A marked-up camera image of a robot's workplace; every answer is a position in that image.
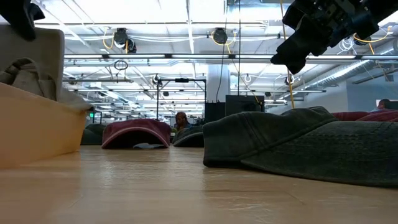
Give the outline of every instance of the wall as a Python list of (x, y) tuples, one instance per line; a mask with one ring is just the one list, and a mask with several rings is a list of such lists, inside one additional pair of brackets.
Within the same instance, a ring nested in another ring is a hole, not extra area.
[(384, 77), (361, 83), (348, 82), (349, 111), (371, 111), (376, 107), (376, 100), (398, 99), (398, 75), (394, 75), (394, 82), (386, 82)]
[[(339, 83), (338, 87), (326, 88), (326, 93), (310, 93), (305, 101), (295, 101), (296, 108), (308, 108), (312, 106), (323, 106), (329, 112), (348, 111), (348, 97), (346, 82)], [(278, 106), (268, 110), (269, 113), (281, 114), (292, 109), (292, 105)]]

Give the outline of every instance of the ceiling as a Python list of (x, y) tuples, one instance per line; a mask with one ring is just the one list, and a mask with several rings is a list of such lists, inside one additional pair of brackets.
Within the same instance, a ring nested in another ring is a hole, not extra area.
[[(211, 33), (217, 27), (226, 27), (230, 42), (229, 50), (232, 54), (238, 54), (239, 49), (241, 54), (274, 54), (276, 48), (284, 41), (279, 1), (267, 1), (272, 3), (263, 4), (260, 0), (241, 0), (240, 13), (239, 1), (234, 0), (228, 0), (226, 9), (224, 0), (33, 0), (32, 2), (38, 4), (46, 16), (45, 19), (36, 21), (37, 27), (64, 31), (66, 54), (123, 54), (121, 49), (115, 46), (108, 49), (103, 43), (105, 41), (106, 45), (110, 46), (113, 32), (122, 27), (127, 28), (127, 33), (137, 46), (139, 54), (222, 54), (223, 46), (215, 44), (211, 38)], [(284, 1), (284, 10), (291, 2)], [(388, 22), (398, 22), (398, 14), (393, 14), (380, 25)], [(373, 38), (384, 37), (385, 30), (381, 28)], [(388, 38), (375, 43), (374, 47), (377, 48), (393, 38), (396, 27), (391, 31)], [(286, 27), (287, 37), (293, 33), (294, 30)], [(350, 43), (347, 40), (339, 46), (328, 49), (325, 54), (371, 54), (367, 45), (357, 46)], [(228, 53), (228, 48), (224, 47), (224, 54)], [(161, 78), (206, 78), (208, 72), (208, 63), (203, 61), (162, 60), (156, 63), (156, 60), (152, 60), (154, 66), (147, 66), (145, 60), (141, 60), (142, 63), (129, 66), (127, 70), (122, 71), (114, 67), (106, 69), (104, 66), (77, 67), (73, 66), (73, 62), (69, 62), (68, 65), (67, 61), (65, 62), (65, 79), (75, 77), (98, 80), (98, 82), (78, 82), (74, 85), (65, 82), (65, 86), (70, 89), (151, 89), (154, 87), (152, 79), (155, 74)], [(301, 82), (307, 82), (337, 65), (338, 62), (307, 64), (296, 77), (300, 77)], [(287, 88), (284, 83), (287, 70), (284, 66), (257, 61), (257, 63), (242, 63), (240, 67), (240, 74), (251, 77), (251, 81), (246, 83), (249, 88)], [(236, 77), (238, 71), (230, 62), (228, 68), (231, 72), (231, 87), (234, 89), (238, 84)], [(100, 82), (116, 78), (118, 72), (118, 79), (128, 79), (130, 82)], [(203, 87), (200, 85), (202, 84), (193, 82), (170, 82), (164, 87), (165, 90), (172, 88), (198, 91), (170, 92), (169, 96), (161, 96), (181, 101), (173, 100), (175, 106), (171, 101), (165, 101), (160, 114), (173, 115), (174, 111), (182, 110), (195, 116), (202, 115), (204, 106), (200, 103), (203, 102), (204, 92), (200, 91), (200, 87)], [(143, 113), (153, 114), (151, 110), (155, 103), (154, 93), (120, 92), (116, 93), (118, 97), (113, 98), (99, 96), (95, 91), (82, 94), (86, 95), (86, 99), (95, 100), (97, 103), (105, 101), (118, 103), (120, 98), (130, 102), (129, 106), (112, 106), (111, 111), (104, 111), (106, 113), (113, 113), (113, 109), (131, 110), (131, 103), (140, 103)], [(186, 105), (187, 99), (196, 101)]]

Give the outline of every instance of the table surface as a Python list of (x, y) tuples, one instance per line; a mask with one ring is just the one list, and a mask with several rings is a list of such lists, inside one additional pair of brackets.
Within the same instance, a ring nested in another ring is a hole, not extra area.
[(210, 169), (202, 158), (88, 146), (0, 170), (0, 223), (398, 223), (398, 190)]

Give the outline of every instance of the metal frame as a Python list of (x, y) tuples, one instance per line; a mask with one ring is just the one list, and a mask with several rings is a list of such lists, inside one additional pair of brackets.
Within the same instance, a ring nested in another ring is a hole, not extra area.
[[(170, 82), (181, 83), (182, 80), (196, 83), (197, 86), (199, 86), (199, 88), (201, 89), (201, 91), (205, 92), (205, 102), (206, 102), (206, 99), (207, 99), (207, 83), (206, 83), (205, 79), (196, 79), (196, 78), (174, 78), (174, 79), (172, 79), (172, 78), (160, 78), (156, 82), (156, 119), (159, 119), (159, 92), (161, 92), (163, 90), (163, 88), (165, 88), (167, 86), (167, 84), (169, 84)], [(159, 83), (162, 82), (162, 81), (165, 81), (166, 83), (163, 84), (162, 88), (159, 88)], [(197, 82), (204, 82), (205, 83), (205, 89), (203, 89)]]

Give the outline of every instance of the maroon cap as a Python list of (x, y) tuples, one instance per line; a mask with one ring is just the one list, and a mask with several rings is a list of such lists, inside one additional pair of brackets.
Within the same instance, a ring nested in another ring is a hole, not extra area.
[(114, 122), (104, 130), (103, 149), (133, 148), (136, 144), (163, 144), (170, 146), (171, 127), (154, 119), (135, 119)]

